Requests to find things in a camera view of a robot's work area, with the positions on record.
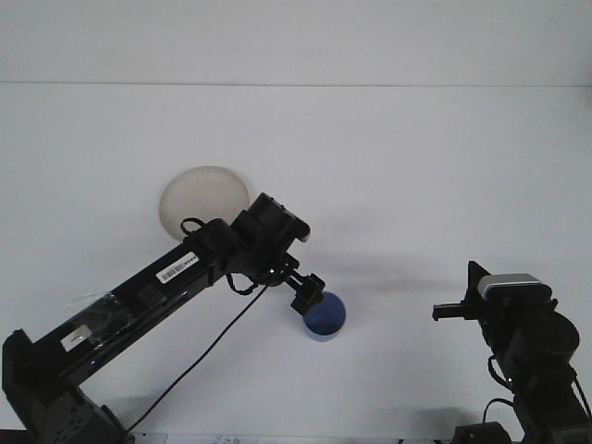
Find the black cable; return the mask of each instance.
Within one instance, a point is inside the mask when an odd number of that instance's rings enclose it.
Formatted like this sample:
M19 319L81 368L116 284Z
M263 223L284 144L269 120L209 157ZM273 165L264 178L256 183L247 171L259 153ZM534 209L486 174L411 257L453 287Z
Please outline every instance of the black cable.
M577 391L580 393L580 398L582 398L582 402L584 403L584 407L586 408L586 414L588 415L588 419L592 420L592 412L590 412L590 405L588 404L588 400L586 399L586 395L582 390L582 386L580 386L580 381L575 379L575 386L577 387Z
M485 422L487 420L487 410L489 410L489 407L492 404L495 404L496 402L509 405L510 407L514 406L514 403L512 401L504 400L503 398L494 398L493 400L488 402L485 410L483 411L483 421L481 422L481 426L483 427L483 436L485 436Z
M259 284L253 283L251 285L251 287L249 287L246 290L237 290L237 288L234 285L234 278L232 277L232 275L230 273L228 273L226 275L226 279L228 281L228 286L230 287L230 289L232 291L234 291L235 293L239 293L240 296L249 296L251 293L253 293L253 290L255 290L257 287L259 287Z
M498 375L498 373L496 372L496 369L493 366L493 360L496 359L495 354L492 354L491 356L489 356L489 359L487 360L487 369L489 370L489 374L491 375L491 377L493 377L493 379L500 384L502 387L504 387L505 389L511 390L510 384L508 384L508 382L506 382L500 375Z
M237 321L239 319L241 319L241 317L247 313L247 311L257 302L257 300L263 296L263 293L265 293L265 291L268 289L268 286L264 286L261 291L259 291L259 293L257 293L257 295L247 304L246 307L244 307L242 309L242 311L230 322L230 324L228 324L226 326L226 328L224 328L224 330L222 330L222 333L220 333L220 335L216 338L216 340L214 342L212 342L212 345L210 345L210 347L202 354L202 356L200 356L197 361L195 361L192 365L189 366L189 368L187 370L185 370L177 379L175 379L175 381L168 386L168 388L164 391L164 393L162 395L160 395L160 397L150 406L150 408L140 417L140 419L138 419L138 421L136 421L135 423L133 423L132 426L130 426L127 430L126 433L129 433L131 430L133 430L134 428L136 428L136 426L141 423L146 416L148 416L152 410L154 410L154 408L160 403L160 401L163 400L163 398L180 382L181 379L183 379L183 377L185 377L191 370L193 370L201 361L204 360L205 356L208 355L209 352L212 351L212 349L217 345L217 343L224 337L224 335L226 335L228 333L228 331L232 328L232 326L234 326Z

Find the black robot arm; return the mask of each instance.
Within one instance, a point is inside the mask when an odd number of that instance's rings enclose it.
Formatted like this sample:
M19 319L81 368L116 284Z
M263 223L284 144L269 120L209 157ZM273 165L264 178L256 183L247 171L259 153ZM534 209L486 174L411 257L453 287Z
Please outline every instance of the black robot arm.
M470 262L464 299L436 305L433 317L464 317L479 322L503 374L503 378L496 378L513 393L513 409L524 430L525 443L589 444L589 408L585 399L582 406L574 394L576 373L569 365L579 335L556 307L551 288L535 277L494 276ZM475 441L485 430L482 425L459 427L455 438Z
M228 225L222 219L187 232L184 241L89 307L32 343L15 331L3 347L2 387L39 444L133 442L105 406L79 385L137 339L220 278L240 273L255 285L287 282L301 315L323 299L325 283L302 277L287 253L310 228L266 194Z

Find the blue ball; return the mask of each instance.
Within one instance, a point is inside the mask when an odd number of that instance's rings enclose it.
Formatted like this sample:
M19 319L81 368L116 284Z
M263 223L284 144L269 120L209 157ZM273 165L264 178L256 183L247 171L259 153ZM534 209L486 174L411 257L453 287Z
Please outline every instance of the blue ball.
M334 293L325 291L322 302L303 316L304 324L313 333L329 336L337 333L345 323L345 305Z

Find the white wall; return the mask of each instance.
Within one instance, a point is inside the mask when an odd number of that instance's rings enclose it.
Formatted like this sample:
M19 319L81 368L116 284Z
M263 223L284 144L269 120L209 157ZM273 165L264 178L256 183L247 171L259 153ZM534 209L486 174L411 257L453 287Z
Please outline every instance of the white wall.
M0 6L0 80L589 85L589 0Z
M589 84L592 42L581 32L592 3L101 5L0 4L0 336L22 327L38 339L68 317L73 299L115 287L172 248L158 222L160 193L188 167L220 165L312 226L311 240L293 252L303 272L323 277L346 302L348 321L330 342L310 340L289 308L290 291L271 290L143 429L449 437L503 394L488 378L478 326L431 320L434 303L462 298L469 259L551 285L580 330L573 363L590 393L592 89L503 85ZM212 45L196 54L210 63L194 70L197 56L177 58L163 42L200 35L189 17L206 11L212 17L200 23ZM506 17L505 31L479 39L483 26L469 19L477 17ZM312 29L299 26L312 18ZM159 19L177 24L158 28ZM432 39L394 38L390 20L407 37ZM437 38L426 23L440 24ZM555 42L556 32L562 44L545 46L549 53L529 43ZM286 61L279 47L288 35ZM407 60L439 58L399 72L394 58L369 52L373 35ZM312 41L326 54L340 40L360 45L319 67ZM486 49L497 55L497 74L486 67ZM443 61L463 55L462 64ZM83 388L130 424L244 304L220 283ZM491 417L520 437L509 409ZM4 400L0 426L19 426Z

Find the white label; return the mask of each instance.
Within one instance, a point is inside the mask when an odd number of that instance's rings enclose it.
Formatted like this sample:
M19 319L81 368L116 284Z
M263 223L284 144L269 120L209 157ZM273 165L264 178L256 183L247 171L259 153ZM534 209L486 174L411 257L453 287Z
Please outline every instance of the white label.
M80 327L76 328L72 333L61 340L62 346L66 352L69 352L78 344L89 338L92 334L93 333L91 330L86 327L86 325L82 324Z
M181 257L177 262L169 265L160 273L157 273L156 277L163 284L166 284L170 279L174 278L176 275L181 274L183 271L185 271L193 264L197 264L199 260L200 259L199 257L197 257L197 254L187 253L183 257Z

